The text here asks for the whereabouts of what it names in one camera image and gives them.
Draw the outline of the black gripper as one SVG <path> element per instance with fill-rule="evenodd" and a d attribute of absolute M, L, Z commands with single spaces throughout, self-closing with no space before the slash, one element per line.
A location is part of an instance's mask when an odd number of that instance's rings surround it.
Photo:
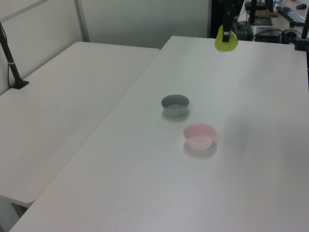
<path fill-rule="evenodd" d="M 239 0 L 222 0 L 222 4 L 225 5 L 222 42 L 228 43 L 232 38 L 236 38 L 232 26 L 234 23 L 235 7 L 239 5 Z"/>

